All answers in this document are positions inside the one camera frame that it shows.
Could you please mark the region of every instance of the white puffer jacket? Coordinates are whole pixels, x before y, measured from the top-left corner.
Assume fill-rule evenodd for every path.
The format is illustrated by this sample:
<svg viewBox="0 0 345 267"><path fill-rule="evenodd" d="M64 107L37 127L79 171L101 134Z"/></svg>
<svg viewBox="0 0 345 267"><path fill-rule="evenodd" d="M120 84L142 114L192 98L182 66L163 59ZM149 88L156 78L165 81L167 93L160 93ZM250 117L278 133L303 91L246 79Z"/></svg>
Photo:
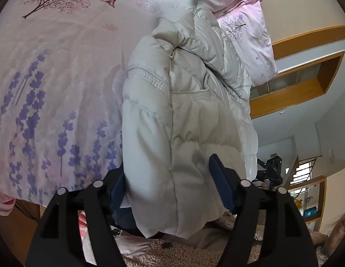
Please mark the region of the white puffer jacket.
<svg viewBox="0 0 345 267"><path fill-rule="evenodd" d="M157 11L159 25L132 53L123 89L127 195L146 237L188 238L225 212L210 155L241 178L256 176L251 81L201 2L157 0Z"/></svg>

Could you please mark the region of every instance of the ceiling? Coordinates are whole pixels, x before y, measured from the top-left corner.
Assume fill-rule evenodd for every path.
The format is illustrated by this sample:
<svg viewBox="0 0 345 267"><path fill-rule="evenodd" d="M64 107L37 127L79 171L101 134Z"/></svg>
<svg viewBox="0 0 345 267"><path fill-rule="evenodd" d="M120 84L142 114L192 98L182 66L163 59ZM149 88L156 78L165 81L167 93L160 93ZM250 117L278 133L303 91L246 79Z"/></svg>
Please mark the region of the ceiling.
<svg viewBox="0 0 345 267"><path fill-rule="evenodd" d="M278 59L279 71L345 50L345 40L333 42ZM328 92L307 102L290 106L282 112L278 111L253 119L258 134L259 146L279 142L292 137L298 130L318 122L332 107L345 90L345 54L341 66Z"/></svg>

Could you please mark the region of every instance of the wooden shelf frame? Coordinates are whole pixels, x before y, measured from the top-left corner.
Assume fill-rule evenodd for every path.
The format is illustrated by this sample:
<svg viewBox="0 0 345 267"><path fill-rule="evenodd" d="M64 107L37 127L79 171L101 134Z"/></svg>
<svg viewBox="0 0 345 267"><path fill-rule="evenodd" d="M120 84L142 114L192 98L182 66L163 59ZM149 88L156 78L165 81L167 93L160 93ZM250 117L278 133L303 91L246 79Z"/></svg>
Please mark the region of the wooden shelf frame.
<svg viewBox="0 0 345 267"><path fill-rule="evenodd" d="M280 59L307 49L345 39L345 25L330 26L273 42L274 58Z"/></svg>
<svg viewBox="0 0 345 267"><path fill-rule="evenodd" d="M299 184L291 185L288 188L286 187L286 189L289 192L292 192L292 191L303 189L303 188L306 188L306 187L312 186L312 185L319 185L317 212L316 212L316 214L312 215L311 217L304 218L304 219L305 219L306 224L315 222L313 230L318 232L319 228L321 226L323 212L324 212L324 204L325 204L325 200L326 200L326 190L327 190L327 178L325 176L318 176L318 177L313 178L311 180L308 180L308 181L305 181L305 182L302 182Z"/></svg>
<svg viewBox="0 0 345 267"><path fill-rule="evenodd" d="M316 78L250 100L250 117L254 119L268 115L326 94L342 63L344 53L345 51L339 51L278 74L275 78L320 64Z"/></svg>

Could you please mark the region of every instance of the floral bedsheet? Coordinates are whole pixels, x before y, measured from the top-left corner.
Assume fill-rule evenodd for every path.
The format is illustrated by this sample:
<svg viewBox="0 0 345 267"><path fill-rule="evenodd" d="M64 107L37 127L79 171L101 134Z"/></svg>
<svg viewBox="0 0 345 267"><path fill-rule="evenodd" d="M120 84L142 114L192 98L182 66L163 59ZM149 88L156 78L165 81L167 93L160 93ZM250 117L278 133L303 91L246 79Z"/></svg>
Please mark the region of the floral bedsheet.
<svg viewBox="0 0 345 267"><path fill-rule="evenodd" d="M127 60L153 0L9 0L0 14L0 192L47 205L122 162Z"/></svg>

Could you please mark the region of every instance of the bed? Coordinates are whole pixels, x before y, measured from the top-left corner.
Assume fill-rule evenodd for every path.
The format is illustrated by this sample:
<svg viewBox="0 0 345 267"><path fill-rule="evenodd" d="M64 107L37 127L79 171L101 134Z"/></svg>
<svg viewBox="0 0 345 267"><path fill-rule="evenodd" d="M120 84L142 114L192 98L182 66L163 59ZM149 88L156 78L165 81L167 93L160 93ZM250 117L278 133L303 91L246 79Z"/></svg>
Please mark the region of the bed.
<svg viewBox="0 0 345 267"><path fill-rule="evenodd" d="M205 1L253 84L273 78L261 0ZM154 0L0 0L3 202L47 205L121 164L128 59L156 25Z"/></svg>

